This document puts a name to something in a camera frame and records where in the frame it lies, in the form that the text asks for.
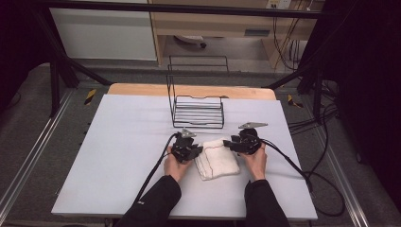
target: person's left hand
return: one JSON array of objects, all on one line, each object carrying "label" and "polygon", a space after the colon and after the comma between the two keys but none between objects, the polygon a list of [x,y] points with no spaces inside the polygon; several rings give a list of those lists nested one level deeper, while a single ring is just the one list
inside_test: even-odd
[{"label": "person's left hand", "polygon": [[171,147],[167,148],[167,158],[165,160],[165,175],[171,175],[178,183],[186,173],[186,170],[191,166],[193,161],[179,163],[174,155],[171,154]]}]

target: black sleeve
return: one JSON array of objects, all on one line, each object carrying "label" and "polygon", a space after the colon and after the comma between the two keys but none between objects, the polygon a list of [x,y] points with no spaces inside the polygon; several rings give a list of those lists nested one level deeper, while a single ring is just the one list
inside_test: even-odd
[{"label": "black sleeve", "polygon": [[139,202],[132,205],[115,226],[164,226],[180,197],[178,183],[171,176],[164,176]]},{"label": "black sleeve", "polygon": [[247,206],[247,227],[289,226],[286,215],[280,207],[266,180],[248,183],[245,187]]}]

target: white table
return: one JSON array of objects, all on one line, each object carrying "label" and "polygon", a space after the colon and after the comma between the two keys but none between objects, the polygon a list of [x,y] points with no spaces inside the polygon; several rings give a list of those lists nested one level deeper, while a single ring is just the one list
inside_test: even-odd
[{"label": "white table", "polygon": [[[224,129],[190,129],[198,134],[196,143],[238,134],[238,126],[248,121],[267,122],[267,127],[257,129],[259,136],[272,141],[299,165],[279,101],[224,99],[223,103]],[[52,213],[121,217],[131,207],[168,137],[180,130],[172,127],[166,96],[105,95]],[[288,219],[316,219],[305,181],[276,151],[267,148],[267,153],[267,178]],[[243,195],[250,176],[243,160],[237,159],[240,174],[206,182],[192,165],[180,182],[183,195],[170,217],[244,218]],[[162,165],[147,189],[163,174]]]}]

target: wire rack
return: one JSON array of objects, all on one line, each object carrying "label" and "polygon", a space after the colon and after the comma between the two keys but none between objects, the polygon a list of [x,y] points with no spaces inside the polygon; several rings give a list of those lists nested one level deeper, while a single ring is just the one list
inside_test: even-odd
[{"label": "wire rack", "polygon": [[169,57],[166,75],[171,120],[174,128],[222,129],[224,108],[221,96],[177,95],[175,79],[184,77],[208,77],[206,71],[222,72],[228,76],[229,69],[225,56],[184,56]]}]

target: white cabinet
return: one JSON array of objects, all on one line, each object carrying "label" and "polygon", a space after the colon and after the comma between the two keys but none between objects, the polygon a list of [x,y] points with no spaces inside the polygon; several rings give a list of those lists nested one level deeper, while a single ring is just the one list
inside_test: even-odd
[{"label": "white cabinet", "polygon": [[[147,0],[101,1],[147,3]],[[86,9],[51,9],[51,12],[71,58],[156,61],[148,12]]]}]

